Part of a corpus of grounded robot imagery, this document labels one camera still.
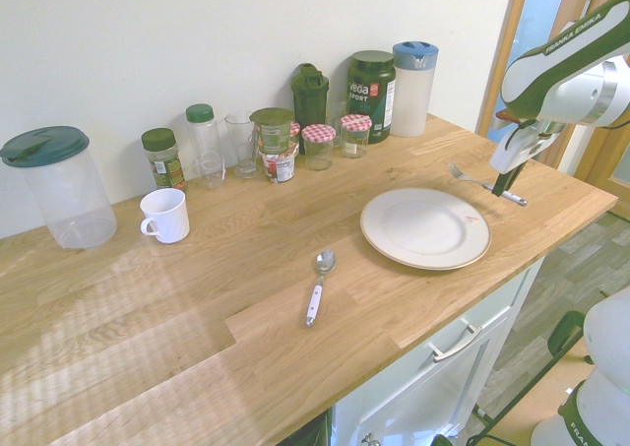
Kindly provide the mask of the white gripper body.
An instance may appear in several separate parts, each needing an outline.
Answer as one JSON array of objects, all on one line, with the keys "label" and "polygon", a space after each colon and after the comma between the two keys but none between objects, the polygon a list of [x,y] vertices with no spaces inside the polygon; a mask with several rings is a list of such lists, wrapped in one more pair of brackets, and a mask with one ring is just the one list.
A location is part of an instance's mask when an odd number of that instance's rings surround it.
[{"label": "white gripper body", "polygon": [[517,125],[502,138],[490,160],[499,173],[508,173],[546,150],[567,127],[546,119],[516,118],[508,109],[496,112],[491,124],[494,128]]}]

